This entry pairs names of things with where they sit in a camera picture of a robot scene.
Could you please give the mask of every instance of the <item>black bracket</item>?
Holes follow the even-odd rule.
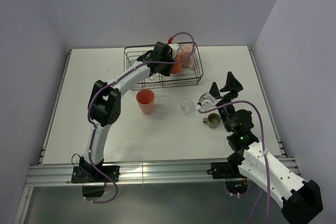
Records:
[[[104,165],[100,166],[99,169],[108,175],[110,178],[113,179],[114,182],[118,182],[119,179],[119,169],[120,167],[118,165]],[[71,183],[73,184],[82,184],[82,183],[104,183],[109,182],[106,181],[106,178],[99,174],[98,176],[95,176],[93,178],[88,174],[85,170],[83,170],[81,167],[76,166],[72,170],[72,177],[71,177]]]
[[[148,61],[164,61],[164,62],[173,62],[174,58],[172,56],[171,47],[163,42],[158,41],[153,50],[149,50],[143,55],[139,56],[137,61],[148,62]],[[149,63],[147,65],[150,69],[150,75],[152,76],[155,73],[160,73],[163,76],[170,76],[173,65],[170,64],[157,64],[157,63]]]
[[[243,178],[239,173],[238,165],[242,164],[244,158],[238,152],[233,152],[227,158],[227,162],[213,162],[211,169],[206,173],[212,175],[213,179],[219,178]]]
[[[213,179],[243,178],[243,175],[239,173],[238,168],[236,168],[234,164],[228,162],[211,163],[211,169],[206,173],[212,175]]]
[[[105,191],[104,186],[83,186],[82,194],[85,198],[95,198],[103,196]]]
[[[96,93],[106,85],[107,82],[101,80],[95,82],[88,106]],[[104,127],[107,124],[113,124],[119,118],[120,111],[121,93],[118,89],[108,87],[94,100],[90,117],[98,121],[100,125]]]

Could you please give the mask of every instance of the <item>cable tie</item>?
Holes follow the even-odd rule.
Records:
[[[268,154],[268,150],[265,149],[263,153],[258,157],[258,159],[261,159],[263,156],[266,156]]]

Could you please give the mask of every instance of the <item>wire rack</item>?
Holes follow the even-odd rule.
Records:
[[[181,46],[184,44],[192,44],[192,42],[179,42]],[[154,48],[155,45],[144,46],[132,46],[124,49],[124,71],[131,67],[131,65],[137,60],[137,58],[143,55],[148,50]],[[182,87],[197,85],[203,77],[203,66],[201,62],[198,46],[195,44],[195,67],[182,67],[181,72],[171,74],[170,76],[163,76],[161,74],[155,74],[149,78],[139,82],[131,90],[141,90],[144,88],[168,88],[168,87]]]

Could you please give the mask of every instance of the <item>pink cup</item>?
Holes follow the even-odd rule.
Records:
[[[143,89],[137,93],[136,100],[145,115],[149,115],[155,110],[154,97],[155,95],[150,89]]]
[[[186,44],[181,48],[181,59],[184,60],[185,58],[188,57],[188,55],[190,54],[190,52],[193,50],[193,45],[191,44]],[[182,63],[182,65],[184,67],[190,67],[192,69],[194,69],[195,67],[195,59],[194,59],[195,53],[193,53],[189,59],[187,59],[186,61],[184,61]]]

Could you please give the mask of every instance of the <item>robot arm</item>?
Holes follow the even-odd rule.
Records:
[[[233,132],[227,140],[235,152],[228,157],[226,163],[219,163],[219,168],[214,168],[212,165],[213,168],[208,173],[214,178],[243,175],[267,191],[267,167],[264,157],[266,155],[270,196],[280,206],[289,223],[309,223],[323,210],[320,187],[313,180],[307,182],[292,173],[267,150],[263,151],[262,142],[251,132],[254,127],[252,113],[234,109],[233,104],[240,101],[232,102],[232,99],[238,97],[238,92],[241,90],[243,90],[242,85],[229,72],[226,85],[220,90],[220,92],[228,92],[226,95],[220,95],[217,84],[214,82],[210,92],[199,99],[198,110],[201,113],[206,113],[205,111],[212,107],[215,110],[218,109],[226,131]]]
[[[153,74],[169,76],[173,65],[160,62],[173,62],[180,47],[177,43],[157,42],[153,50],[140,56],[124,73],[107,82],[98,80],[94,84],[89,102],[89,118],[95,127],[79,161],[80,171],[84,172],[76,173],[76,176],[84,176],[88,181],[97,181],[101,177],[94,166],[102,168],[107,135],[111,125],[120,116],[121,98],[134,85]]]

